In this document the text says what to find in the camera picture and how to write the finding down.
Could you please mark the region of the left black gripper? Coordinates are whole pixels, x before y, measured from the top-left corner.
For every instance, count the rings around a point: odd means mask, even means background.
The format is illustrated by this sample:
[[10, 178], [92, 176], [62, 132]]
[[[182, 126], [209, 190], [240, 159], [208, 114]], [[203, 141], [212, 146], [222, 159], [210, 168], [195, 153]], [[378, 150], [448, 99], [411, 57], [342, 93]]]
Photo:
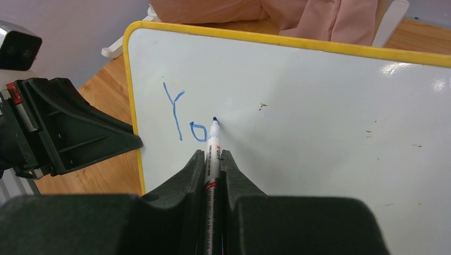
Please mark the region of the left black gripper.
[[64, 175], [142, 145], [130, 124], [92, 106], [67, 78], [16, 80], [1, 90], [1, 176]]

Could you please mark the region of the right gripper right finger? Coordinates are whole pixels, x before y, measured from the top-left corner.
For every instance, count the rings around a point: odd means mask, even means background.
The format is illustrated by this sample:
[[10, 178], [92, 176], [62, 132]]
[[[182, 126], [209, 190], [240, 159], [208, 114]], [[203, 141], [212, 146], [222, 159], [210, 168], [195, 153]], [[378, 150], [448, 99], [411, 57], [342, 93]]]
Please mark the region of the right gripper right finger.
[[225, 254], [388, 254], [377, 220], [360, 200], [273, 196], [221, 156]]

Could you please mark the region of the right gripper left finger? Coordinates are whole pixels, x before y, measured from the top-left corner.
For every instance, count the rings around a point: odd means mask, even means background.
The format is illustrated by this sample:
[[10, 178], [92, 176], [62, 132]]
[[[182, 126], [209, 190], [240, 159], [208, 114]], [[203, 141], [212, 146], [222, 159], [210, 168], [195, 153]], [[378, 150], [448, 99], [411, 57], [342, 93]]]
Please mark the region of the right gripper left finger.
[[144, 196], [23, 195], [1, 207], [1, 254], [195, 254], [204, 152]]

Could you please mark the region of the white blue whiteboard marker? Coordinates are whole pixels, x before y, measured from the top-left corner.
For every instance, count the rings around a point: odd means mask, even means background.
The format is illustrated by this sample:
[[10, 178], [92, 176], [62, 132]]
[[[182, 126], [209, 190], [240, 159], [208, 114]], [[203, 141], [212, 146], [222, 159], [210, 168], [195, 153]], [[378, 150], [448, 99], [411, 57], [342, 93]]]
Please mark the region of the white blue whiteboard marker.
[[199, 239], [200, 254], [221, 254], [221, 146], [220, 126], [213, 118], [207, 140], [204, 175], [204, 209], [202, 236]]

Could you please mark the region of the yellow framed whiteboard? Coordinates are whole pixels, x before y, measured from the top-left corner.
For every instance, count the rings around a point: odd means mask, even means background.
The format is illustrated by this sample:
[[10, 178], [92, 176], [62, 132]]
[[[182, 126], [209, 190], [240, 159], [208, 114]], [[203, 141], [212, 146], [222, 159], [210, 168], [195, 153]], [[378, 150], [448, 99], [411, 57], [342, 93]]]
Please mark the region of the yellow framed whiteboard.
[[393, 254], [450, 254], [450, 56], [134, 22], [123, 37], [142, 191], [222, 149], [270, 195], [357, 198]]

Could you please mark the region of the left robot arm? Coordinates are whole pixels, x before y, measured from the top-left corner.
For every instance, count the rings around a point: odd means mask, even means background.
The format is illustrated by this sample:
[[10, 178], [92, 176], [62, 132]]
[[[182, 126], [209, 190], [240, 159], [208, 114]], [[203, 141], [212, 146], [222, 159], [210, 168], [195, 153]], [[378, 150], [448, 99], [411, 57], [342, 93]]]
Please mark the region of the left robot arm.
[[142, 146], [131, 125], [98, 110], [67, 78], [30, 78], [1, 90], [1, 170], [37, 180]]

